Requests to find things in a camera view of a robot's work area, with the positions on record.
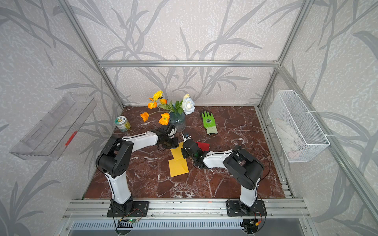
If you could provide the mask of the red envelope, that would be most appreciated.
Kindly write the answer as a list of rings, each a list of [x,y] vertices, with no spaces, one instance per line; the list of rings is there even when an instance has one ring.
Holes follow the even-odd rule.
[[[200,143],[200,142],[197,142],[197,145],[198,145],[198,147],[199,147],[203,152],[210,151],[210,144],[208,144],[208,143]]]

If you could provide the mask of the yellow envelope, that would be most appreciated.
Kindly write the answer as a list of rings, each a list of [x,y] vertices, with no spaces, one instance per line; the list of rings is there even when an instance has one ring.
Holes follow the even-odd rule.
[[[180,142],[177,148],[171,149],[172,156],[175,160],[183,159],[183,154],[182,154],[183,144],[184,144],[183,142]]]
[[[175,177],[189,172],[186,159],[171,159],[168,161],[170,176]]]

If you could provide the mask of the yellow envelope front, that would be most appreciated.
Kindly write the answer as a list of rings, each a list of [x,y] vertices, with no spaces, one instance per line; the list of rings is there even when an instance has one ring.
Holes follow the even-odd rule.
[[[186,159],[171,159],[168,161],[170,176],[175,177],[189,172]]]

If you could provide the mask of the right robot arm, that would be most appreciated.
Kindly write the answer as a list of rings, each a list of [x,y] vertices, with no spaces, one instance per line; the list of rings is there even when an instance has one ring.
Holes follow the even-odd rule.
[[[264,165],[245,148],[235,146],[224,152],[203,151],[197,142],[185,139],[182,147],[184,158],[192,160],[200,169],[223,168],[241,185],[239,202],[244,207],[252,207],[258,199],[258,186]]]

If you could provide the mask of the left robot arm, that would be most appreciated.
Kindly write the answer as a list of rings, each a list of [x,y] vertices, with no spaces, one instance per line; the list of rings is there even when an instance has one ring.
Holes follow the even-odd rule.
[[[130,165],[132,154],[150,146],[162,146],[165,149],[178,147],[177,132],[173,124],[163,125],[157,130],[147,131],[130,137],[112,136],[99,154],[96,167],[108,179],[112,200],[121,207],[132,202],[132,194],[127,183],[126,171]]]

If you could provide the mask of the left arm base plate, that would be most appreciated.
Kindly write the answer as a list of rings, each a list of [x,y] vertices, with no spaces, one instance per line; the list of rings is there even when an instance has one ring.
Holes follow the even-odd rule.
[[[146,217],[149,203],[149,201],[129,201],[119,204],[111,199],[107,217]]]

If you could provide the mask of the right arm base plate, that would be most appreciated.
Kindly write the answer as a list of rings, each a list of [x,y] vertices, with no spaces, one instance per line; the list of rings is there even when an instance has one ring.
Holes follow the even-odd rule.
[[[267,216],[265,203],[262,200],[256,200],[252,206],[247,206],[241,201],[227,200],[227,216]]]

